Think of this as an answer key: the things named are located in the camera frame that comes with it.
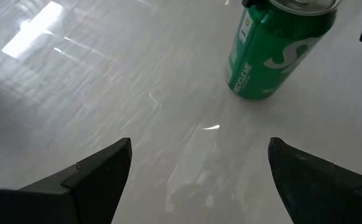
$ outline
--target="glossy floor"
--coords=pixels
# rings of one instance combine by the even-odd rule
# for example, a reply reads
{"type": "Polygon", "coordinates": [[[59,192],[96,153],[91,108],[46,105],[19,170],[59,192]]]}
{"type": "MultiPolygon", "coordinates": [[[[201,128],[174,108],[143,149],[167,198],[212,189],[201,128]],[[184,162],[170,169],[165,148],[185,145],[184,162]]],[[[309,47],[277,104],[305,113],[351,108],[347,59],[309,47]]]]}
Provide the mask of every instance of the glossy floor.
{"type": "Polygon", "coordinates": [[[270,137],[362,174],[362,1],[256,102],[223,78],[240,1],[1,0],[0,187],[131,137],[114,223],[291,223],[270,137]]]}

